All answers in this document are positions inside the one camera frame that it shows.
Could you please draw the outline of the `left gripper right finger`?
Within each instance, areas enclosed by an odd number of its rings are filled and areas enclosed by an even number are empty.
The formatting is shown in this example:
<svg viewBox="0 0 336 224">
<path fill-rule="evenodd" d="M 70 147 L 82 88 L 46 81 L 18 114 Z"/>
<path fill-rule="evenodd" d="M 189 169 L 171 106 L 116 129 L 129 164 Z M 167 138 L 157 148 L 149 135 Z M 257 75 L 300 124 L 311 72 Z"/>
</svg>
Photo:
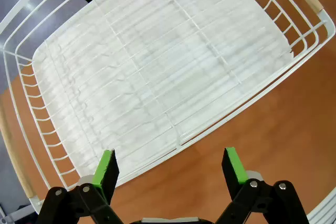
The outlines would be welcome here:
<svg viewBox="0 0 336 224">
<path fill-rule="evenodd" d="M 245 224 L 252 212 L 261 213 L 268 224 L 309 224 L 291 182 L 280 180 L 271 186 L 249 178 L 234 147 L 225 148 L 222 170 L 232 201 L 215 224 Z"/>
</svg>

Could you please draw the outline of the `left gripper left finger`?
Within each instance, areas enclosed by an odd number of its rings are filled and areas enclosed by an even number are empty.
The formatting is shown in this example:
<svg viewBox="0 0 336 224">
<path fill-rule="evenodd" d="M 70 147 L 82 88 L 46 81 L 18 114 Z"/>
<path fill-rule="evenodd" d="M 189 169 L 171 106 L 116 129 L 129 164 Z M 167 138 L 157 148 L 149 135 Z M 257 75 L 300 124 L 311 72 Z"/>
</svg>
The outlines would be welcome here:
<svg viewBox="0 0 336 224">
<path fill-rule="evenodd" d="M 95 224 L 123 224 L 110 206 L 118 176 L 115 150 L 104 151 L 88 183 L 70 191 L 63 187 L 48 191 L 36 224 L 78 224 L 82 217 L 91 217 Z"/>
</svg>

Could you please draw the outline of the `white ribbed drain tray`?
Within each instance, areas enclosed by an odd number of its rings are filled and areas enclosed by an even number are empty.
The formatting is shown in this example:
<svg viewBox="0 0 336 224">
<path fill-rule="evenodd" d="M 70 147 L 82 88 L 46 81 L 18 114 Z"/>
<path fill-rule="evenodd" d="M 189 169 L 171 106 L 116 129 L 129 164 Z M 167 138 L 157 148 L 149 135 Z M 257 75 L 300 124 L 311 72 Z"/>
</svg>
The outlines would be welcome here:
<svg viewBox="0 0 336 224">
<path fill-rule="evenodd" d="M 36 118 L 60 174 L 92 174 L 114 149 L 125 178 L 239 106 L 293 53 L 255 0 L 96 0 L 33 60 Z"/>
</svg>

